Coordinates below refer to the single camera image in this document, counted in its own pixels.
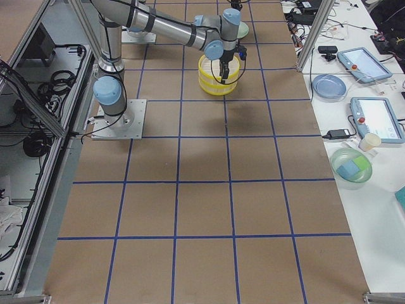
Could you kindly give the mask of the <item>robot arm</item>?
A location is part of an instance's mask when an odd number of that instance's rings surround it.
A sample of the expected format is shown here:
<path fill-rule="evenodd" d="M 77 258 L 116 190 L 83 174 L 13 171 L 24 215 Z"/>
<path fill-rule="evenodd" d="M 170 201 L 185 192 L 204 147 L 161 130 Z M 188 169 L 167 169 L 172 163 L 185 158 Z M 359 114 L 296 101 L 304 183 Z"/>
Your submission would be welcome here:
<path fill-rule="evenodd" d="M 239 12 L 242 11 L 242 4 L 248 3 L 248 1 L 238 1 L 238 0 L 231 0 L 228 1 L 230 3 L 231 8 L 238 10 Z M 142 30 L 141 28 L 133 27 L 128 28 L 125 27 L 127 32 L 131 32 L 131 34 L 135 37 L 136 35 L 146 35 L 146 31 Z M 245 22 L 240 22 L 239 31 L 238 31 L 238 38 L 241 39 L 245 37 L 249 33 L 249 27 Z"/>
<path fill-rule="evenodd" d="M 101 77 L 93 93 L 101 105 L 108 125 L 126 125 L 130 121 L 127 93 L 123 81 L 122 28 L 165 36 L 177 43 L 204 52 L 207 59 L 219 60 L 220 78 L 229 77 L 229 63 L 234 54 L 246 59 L 246 49 L 237 38 L 240 12 L 227 8 L 221 15 L 198 15 L 192 23 L 142 4 L 140 1 L 93 1 L 99 14 Z"/>

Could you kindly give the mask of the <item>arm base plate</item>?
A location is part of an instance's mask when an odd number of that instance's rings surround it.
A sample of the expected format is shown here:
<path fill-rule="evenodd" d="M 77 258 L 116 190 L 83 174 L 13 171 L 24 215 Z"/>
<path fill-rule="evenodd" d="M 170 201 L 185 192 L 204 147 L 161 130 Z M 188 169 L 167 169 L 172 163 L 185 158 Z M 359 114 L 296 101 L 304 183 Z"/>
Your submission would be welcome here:
<path fill-rule="evenodd" d="M 122 44 L 155 44 L 156 34 L 150 32 L 121 32 Z"/>
<path fill-rule="evenodd" d="M 142 139 L 146 106 L 146 99 L 129 99 L 126 112 L 117 122 L 117 117 L 105 116 L 103 109 L 99 106 L 97 114 L 102 118 L 95 120 L 91 138 L 95 140 Z"/>

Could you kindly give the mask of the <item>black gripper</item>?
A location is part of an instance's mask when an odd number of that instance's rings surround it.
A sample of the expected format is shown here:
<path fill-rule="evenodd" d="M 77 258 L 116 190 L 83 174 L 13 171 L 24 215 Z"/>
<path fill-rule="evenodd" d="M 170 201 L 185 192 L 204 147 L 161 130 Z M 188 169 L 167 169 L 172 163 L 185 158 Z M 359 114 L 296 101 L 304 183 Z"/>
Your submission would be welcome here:
<path fill-rule="evenodd" d="M 245 46 L 238 43 L 231 50 L 224 50 L 220 58 L 220 83 L 224 84 L 228 79 L 229 67 L 228 63 L 233 60 L 234 54 L 237 53 L 242 61 L 246 61 L 247 49 Z"/>
<path fill-rule="evenodd" d="M 230 0 L 232 8 L 242 8 L 242 5 L 248 3 L 250 0 Z"/>

